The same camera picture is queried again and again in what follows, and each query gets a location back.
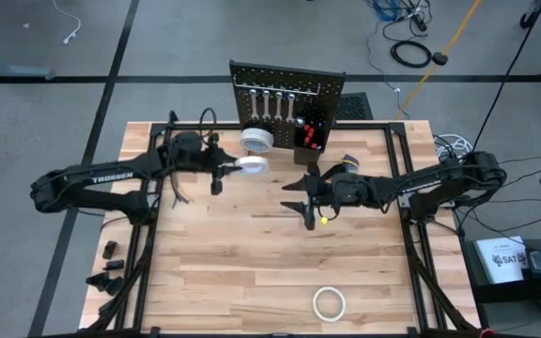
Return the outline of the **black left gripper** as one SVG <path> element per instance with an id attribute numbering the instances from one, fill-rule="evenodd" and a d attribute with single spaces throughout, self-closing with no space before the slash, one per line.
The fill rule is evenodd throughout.
<path id="1" fill-rule="evenodd" d="M 210 192 L 212 195 L 219 195 L 223 191 L 221 179 L 241 172 L 234 163 L 234 157 L 219 147 L 219 139 L 217 132 L 204 136 L 195 131 L 185 131 L 174 136 L 169 144 L 167 171 L 170 174 L 209 173 Z"/>

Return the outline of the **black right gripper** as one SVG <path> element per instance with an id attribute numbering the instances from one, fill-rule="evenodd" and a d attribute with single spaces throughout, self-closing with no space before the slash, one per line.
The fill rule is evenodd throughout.
<path id="1" fill-rule="evenodd" d="M 371 178 L 348 172 L 344 164 L 337 164 L 321 174 L 317 164 L 310 162 L 307 175 L 282 189 L 306 191 L 307 205 L 303 202 L 281 202 L 280 205 L 301 214 L 307 230 L 315 229 L 315 210 L 321 207 L 332 208 L 334 218 L 339 215 L 341 207 L 383 207 L 378 187 Z"/>

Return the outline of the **black pegboard tool bin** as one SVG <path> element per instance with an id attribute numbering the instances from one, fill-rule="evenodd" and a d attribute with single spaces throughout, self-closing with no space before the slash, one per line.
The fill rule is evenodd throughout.
<path id="1" fill-rule="evenodd" d="M 317 122 L 311 119 L 305 119 L 305 125 L 309 125 L 309 130 L 314 130 L 312 138 L 308 144 L 304 143 L 304 139 L 308 135 L 308 131 L 304 128 L 294 126 L 294 162 L 301 165 L 307 165 L 309 162 L 317 162 L 320 155 L 326 149 L 326 143 L 329 136 L 329 131 L 326 129 L 325 123 Z M 312 144 L 317 144 L 318 149 L 311 148 Z"/>

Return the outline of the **black work glove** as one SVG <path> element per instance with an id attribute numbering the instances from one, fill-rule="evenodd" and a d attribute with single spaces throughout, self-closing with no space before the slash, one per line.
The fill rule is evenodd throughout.
<path id="1" fill-rule="evenodd" d="M 327 172 L 325 172 L 321 179 L 323 181 L 328 180 L 329 178 L 342 173 L 351 173 L 351 174 L 357 174 L 359 170 L 360 162 L 350 156 L 349 154 L 346 154 L 340 162 L 338 162 L 336 165 L 331 167 Z"/>

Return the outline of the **black metal pegboard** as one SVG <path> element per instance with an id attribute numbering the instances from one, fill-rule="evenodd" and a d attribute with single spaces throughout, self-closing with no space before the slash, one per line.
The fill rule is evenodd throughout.
<path id="1" fill-rule="evenodd" d="M 240 126 L 273 136 L 275 147 L 322 151 L 336 119 L 344 72 L 229 62 Z"/>

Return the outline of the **black perforated plate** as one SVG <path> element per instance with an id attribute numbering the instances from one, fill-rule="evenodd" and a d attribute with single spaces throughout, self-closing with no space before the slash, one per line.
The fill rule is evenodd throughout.
<path id="1" fill-rule="evenodd" d="M 342 94 L 337 109 L 337 120 L 373 120 L 373 114 L 364 92 Z"/>

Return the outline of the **white printed booklet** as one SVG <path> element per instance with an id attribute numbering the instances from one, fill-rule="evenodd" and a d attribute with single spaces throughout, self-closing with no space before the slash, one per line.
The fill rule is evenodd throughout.
<path id="1" fill-rule="evenodd" d="M 521 237 L 476 240 L 474 247 L 491 284 L 523 279 L 522 271 L 529 266 L 526 247 Z"/>

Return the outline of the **black equipment cart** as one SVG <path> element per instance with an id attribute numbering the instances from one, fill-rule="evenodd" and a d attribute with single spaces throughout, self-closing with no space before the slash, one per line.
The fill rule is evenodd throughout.
<path id="1" fill-rule="evenodd" d="M 541 250 L 541 238 L 522 239 L 526 250 Z M 463 241 L 461 247 L 471 280 L 471 290 L 474 301 L 479 310 L 480 323 L 484 326 L 487 324 L 487 315 L 483 309 L 483 306 L 486 304 L 521 304 L 529 302 L 536 305 L 541 312 L 541 277 L 531 277 L 529 268 L 527 268 L 522 271 L 523 279 L 521 281 L 491 284 L 487 279 L 479 255 L 475 250 L 475 241 Z"/>

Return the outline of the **black stand legs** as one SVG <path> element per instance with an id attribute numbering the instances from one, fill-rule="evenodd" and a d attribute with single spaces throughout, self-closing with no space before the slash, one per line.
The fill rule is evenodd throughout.
<path id="1" fill-rule="evenodd" d="M 485 118 L 483 119 L 483 122 L 481 124 L 481 127 L 479 129 L 479 131 L 477 132 L 476 136 L 475 136 L 475 139 L 474 139 L 474 143 L 473 143 L 473 148 L 472 150 L 475 151 L 478 149 L 478 145 L 479 145 L 479 142 L 481 140 L 481 136 L 487 126 L 487 122 L 489 121 L 489 119 L 491 118 L 495 108 L 496 108 L 496 105 L 502 95 L 502 92 L 503 92 L 503 89 L 504 89 L 504 86 L 507 84 L 507 83 L 510 83 L 511 82 L 511 72 L 514 68 L 514 66 L 516 65 L 516 63 L 518 62 L 518 59 L 520 57 L 520 54 L 521 52 L 523 51 L 526 43 L 527 43 L 527 40 L 529 39 L 529 36 L 531 35 L 531 33 L 533 32 L 533 28 L 534 28 L 534 25 L 535 23 L 537 22 L 538 18 L 540 17 L 541 15 L 541 0 L 534 0 L 534 2 L 536 2 L 536 5 L 534 5 L 532 8 L 528 9 L 519 19 L 519 26 L 524 29 L 526 31 L 525 33 L 525 36 L 522 40 L 522 42 L 520 43 L 519 47 L 518 47 L 518 50 L 516 51 L 516 54 L 513 58 L 513 60 L 511 61 L 508 69 L 506 70 L 505 74 L 502 76 L 502 80 L 500 82 L 500 86 L 497 90 L 497 93 L 487 111 L 487 114 L 485 116 Z"/>

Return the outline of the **silver pegboard hook rail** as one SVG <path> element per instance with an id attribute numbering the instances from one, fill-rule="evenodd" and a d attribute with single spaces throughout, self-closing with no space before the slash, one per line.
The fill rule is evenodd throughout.
<path id="1" fill-rule="evenodd" d="M 256 89 L 256 90 L 268 90 L 268 91 L 280 91 L 280 92 L 286 92 L 286 93 L 293 93 L 293 94 L 302 94 L 306 96 L 318 96 L 320 94 L 320 85 L 317 87 L 316 91 L 313 91 L 311 89 L 301 90 L 301 89 L 287 89 L 283 87 L 274 87 L 274 86 L 262 86 L 257 84 L 240 84 L 237 81 L 237 78 L 232 79 L 232 85 L 237 88 L 246 88 L 246 89 Z"/>

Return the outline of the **black bracket part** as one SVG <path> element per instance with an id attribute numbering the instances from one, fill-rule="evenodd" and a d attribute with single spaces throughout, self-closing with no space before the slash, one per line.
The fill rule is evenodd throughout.
<path id="1" fill-rule="evenodd" d="M 106 292 L 110 296 L 115 296 L 124 284 L 122 277 L 111 278 L 108 271 L 104 271 L 85 279 L 88 285 L 95 286 L 100 292 Z"/>

